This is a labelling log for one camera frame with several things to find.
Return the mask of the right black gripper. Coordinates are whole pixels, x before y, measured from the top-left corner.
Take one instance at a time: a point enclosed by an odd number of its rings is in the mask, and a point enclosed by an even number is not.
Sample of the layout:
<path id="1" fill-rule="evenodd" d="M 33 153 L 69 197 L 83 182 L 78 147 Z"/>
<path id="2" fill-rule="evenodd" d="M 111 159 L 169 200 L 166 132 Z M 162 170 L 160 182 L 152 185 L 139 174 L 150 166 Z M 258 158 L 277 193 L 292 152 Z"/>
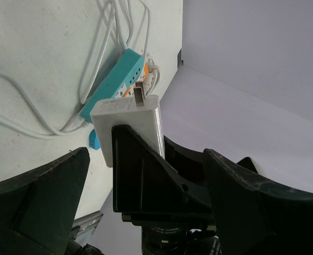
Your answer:
<path id="1" fill-rule="evenodd" d="M 162 157 L 130 126 L 112 128 L 114 211 L 142 228 L 143 254 L 221 254 L 203 153 L 164 145 Z"/>

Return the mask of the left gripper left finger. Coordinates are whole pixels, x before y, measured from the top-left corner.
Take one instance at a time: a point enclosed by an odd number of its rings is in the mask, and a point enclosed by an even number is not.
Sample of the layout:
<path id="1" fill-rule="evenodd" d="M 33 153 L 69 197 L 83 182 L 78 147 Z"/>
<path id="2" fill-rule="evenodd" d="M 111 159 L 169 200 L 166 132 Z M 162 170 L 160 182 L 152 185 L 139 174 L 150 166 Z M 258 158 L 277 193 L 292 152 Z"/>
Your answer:
<path id="1" fill-rule="evenodd" d="M 90 156 L 75 149 L 0 182 L 0 254 L 64 254 Z"/>

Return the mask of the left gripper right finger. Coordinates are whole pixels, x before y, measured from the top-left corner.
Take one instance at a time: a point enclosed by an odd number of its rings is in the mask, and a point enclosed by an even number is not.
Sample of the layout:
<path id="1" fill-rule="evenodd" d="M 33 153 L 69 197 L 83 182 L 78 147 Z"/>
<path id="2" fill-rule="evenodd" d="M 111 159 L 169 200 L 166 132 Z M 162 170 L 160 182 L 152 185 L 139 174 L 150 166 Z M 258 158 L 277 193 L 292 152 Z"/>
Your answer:
<path id="1" fill-rule="evenodd" d="M 313 254 L 313 193 L 254 173 L 212 149 L 204 173 L 223 254 Z"/>

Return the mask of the white charger plug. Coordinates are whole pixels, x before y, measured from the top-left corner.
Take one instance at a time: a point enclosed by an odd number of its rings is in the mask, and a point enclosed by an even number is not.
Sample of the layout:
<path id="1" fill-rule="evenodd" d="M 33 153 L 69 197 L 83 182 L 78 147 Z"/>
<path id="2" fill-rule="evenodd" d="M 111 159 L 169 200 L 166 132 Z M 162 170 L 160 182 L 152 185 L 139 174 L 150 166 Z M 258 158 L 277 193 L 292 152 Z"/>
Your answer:
<path id="1" fill-rule="evenodd" d="M 145 95 L 142 81 L 133 92 L 132 97 L 100 100 L 90 111 L 107 167 L 113 167 L 111 129 L 116 125 L 129 125 L 165 157 L 159 96 Z"/>

